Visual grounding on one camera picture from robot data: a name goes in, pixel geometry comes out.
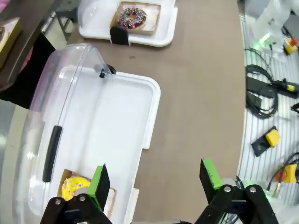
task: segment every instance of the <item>floor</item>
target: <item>floor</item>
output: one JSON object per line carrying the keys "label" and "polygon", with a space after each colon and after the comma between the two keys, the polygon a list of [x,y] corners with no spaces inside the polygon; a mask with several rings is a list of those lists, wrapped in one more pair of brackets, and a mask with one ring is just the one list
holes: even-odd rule
{"label": "floor", "polygon": [[[72,24],[72,22],[70,22],[67,26],[66,32],[72,32],[73,28],[74,25]],[[48,22],[45,24],[43,31],[45,32],[46,38],[56,49],[61,49],[67,44],[67,41],[64,37],[64,34],[59,26],[57,17],[55,17],[55,15],[52,15],[48,19]]]}
{"label": "floor", "polygon": [[13,219],[13,190],[5,186],[13,186],[17,158],[24,123],[28,110],[0,100],[0,223],[8,224]]}

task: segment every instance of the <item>chocolate donut with sprinkles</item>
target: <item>chocolate donut with sprinkles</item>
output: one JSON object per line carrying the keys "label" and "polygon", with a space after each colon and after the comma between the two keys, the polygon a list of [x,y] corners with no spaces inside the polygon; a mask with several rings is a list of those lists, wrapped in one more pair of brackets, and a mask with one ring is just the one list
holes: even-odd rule
{"label": "chocolate donut with sprinkles", "polygon": [[126,8],[119,14],[117,24],[125,29],[135,29],[146,21],[146,13],[139,8]]}

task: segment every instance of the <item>table surface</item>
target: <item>table surface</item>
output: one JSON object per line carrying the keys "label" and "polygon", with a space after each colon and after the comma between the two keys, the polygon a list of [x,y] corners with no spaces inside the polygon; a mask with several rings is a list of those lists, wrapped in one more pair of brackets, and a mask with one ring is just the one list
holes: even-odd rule
{"label": "table surface", "polygon": [[177,0],[172,44],[120,46],[84,39],[116,70],[155,79],[161,100],[149,150],[143,150],[135,187],[134,220],[194,222],[206,207],[199,180],[202,157],[221,177],[235,178],[245,110],[242,32],[236,0]]}
{"label": "table surface", "polygon": [[0,22],[20,17],[22,27],[21,34],[0,70],[0,89],[14,83],[46,19],[60,2],[61,0],[11,0],[0,14]]}

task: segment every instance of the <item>black handle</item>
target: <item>black handle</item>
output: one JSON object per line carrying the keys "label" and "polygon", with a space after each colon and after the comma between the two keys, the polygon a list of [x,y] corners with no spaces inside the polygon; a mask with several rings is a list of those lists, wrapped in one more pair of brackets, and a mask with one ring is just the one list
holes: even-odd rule
{"label": "black handle", "polygon": [[43,181],[50,182],[52,177],[53,165],[56,157],[57,147],[59,144],[60,135],[62,132],[61,126],[54,126],[50,138],[48,151],[46,155],[45,165],[43,167]]}

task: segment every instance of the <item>yellow button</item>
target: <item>yellow button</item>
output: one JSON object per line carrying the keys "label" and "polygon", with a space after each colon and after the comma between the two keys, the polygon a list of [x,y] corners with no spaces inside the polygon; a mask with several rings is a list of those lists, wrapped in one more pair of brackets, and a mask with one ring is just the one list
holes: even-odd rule
{"label": "yellow button", "polygon": [[297,164],[287,165],[285,168],[286,171],[286,178],[284,182],[286,183],[296,183],[296,169]]}
{"label": "yellow button", "polygon": [[288,85],[286,89],[288,91],[295,92],[295,86],[293,86],[293,85]]}
{"label": "yellow button", "polygon": [[280,135],[278,133],[278,130],[276,129],[271,130],[268,134],[266,134],[266,139],[272,147],[276,146],[280,140]]}

